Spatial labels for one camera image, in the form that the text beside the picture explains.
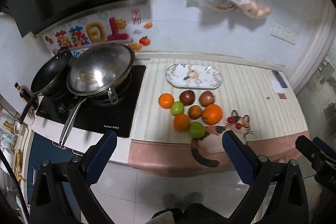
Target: red cat eye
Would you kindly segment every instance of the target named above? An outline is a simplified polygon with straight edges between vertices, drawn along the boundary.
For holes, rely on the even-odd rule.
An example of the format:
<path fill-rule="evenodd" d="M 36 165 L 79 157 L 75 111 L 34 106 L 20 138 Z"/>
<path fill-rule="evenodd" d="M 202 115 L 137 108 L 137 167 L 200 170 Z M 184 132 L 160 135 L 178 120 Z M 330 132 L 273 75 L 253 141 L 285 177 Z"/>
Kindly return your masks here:
<path fill-rule="evenodd" d="M 229 118 L 227 119 L 227 122 L 228 122 L 228 123 L 235 123 L 235 119 L 233 119 L 233 117 L 229 117 Z"/>

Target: switch plate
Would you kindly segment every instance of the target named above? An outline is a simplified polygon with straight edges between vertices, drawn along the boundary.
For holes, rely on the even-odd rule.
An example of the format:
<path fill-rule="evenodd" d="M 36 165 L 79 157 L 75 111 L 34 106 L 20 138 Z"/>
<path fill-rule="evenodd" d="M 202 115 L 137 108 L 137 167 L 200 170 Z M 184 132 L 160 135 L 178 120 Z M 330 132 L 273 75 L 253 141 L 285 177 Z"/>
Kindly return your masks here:
<path fill-rule="evenodd" d="M 274 22 L 270 35 L 285 40 L 294 45 L 296 43 L 297 37 L 299 36 L 298 33 L 287 27 L 282 26 L 278 22 Z"/>

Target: green fruit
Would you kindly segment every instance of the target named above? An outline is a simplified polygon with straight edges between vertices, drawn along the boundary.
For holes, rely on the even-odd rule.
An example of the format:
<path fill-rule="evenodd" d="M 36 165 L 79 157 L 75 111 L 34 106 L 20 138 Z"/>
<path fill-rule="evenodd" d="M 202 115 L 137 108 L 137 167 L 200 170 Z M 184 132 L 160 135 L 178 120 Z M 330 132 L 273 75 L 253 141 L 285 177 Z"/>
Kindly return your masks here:
<path fill-rule="evenodd" d="M 170 108 L 170 112 L 172 115 L 183 114 L 184 105 L 181 101 L 174 102 Z"/>
<path fill-rule="evenodd" d="M 189 126 L 189 134 L 194 139 L 199 139 L 204 136 L 205 129 L 199 122 L 192 122 Z"/>

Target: floral patterned plate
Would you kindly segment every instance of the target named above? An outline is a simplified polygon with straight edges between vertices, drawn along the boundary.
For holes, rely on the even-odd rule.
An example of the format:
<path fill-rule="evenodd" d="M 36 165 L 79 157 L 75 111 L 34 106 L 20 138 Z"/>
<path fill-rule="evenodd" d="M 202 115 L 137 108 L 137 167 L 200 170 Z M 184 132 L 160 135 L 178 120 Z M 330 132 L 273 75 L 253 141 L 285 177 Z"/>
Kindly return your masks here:
<path fill-rule="evenodd" d="M 223 83 L 223 76 L 212 66 L 175 64 L 167 69 L 166 80 L 177 88 L 214 90 Z"/>

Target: striped tablecloth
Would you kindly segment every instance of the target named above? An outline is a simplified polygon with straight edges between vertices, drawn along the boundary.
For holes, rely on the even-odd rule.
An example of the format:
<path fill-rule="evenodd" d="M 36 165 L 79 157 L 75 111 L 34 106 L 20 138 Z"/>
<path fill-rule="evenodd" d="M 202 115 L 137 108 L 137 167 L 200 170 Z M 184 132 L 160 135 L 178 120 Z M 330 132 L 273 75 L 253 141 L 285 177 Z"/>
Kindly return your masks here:
<path fill-rule="evenodd" d="M 170 93 L 176 101 L 184 89 L 170 85 L 165 79 L 165 72 L 171 65 L 183 63 L 194 65 L 210 65 L 223 74 L 223 84 L 212 93 L 216 96 L 216 104 L 222 107 L 224 118 L 219 125 L 224 125 L 233 109 L 240 116 L 249 115 L 253 135 L 248 141 L 266 140 L 307 131 L 307 125 L 299 102 L 284 75 L 288 85 L 287 99 L 280 99 L 272 90 L 270 79 L 275 79 L 271 70 L 197 60 L 152 59 L 146 69 L 137 108 L 133 119 L 131 137 L 135 140 L 185 143 L 191 138 L 187 133 L 180 133 L 173 128 L 173 116 L 169 110 L 158 105 L 158 97 L 162 93 Z M 194 90 L 195 104 L 203 90 Z"/>

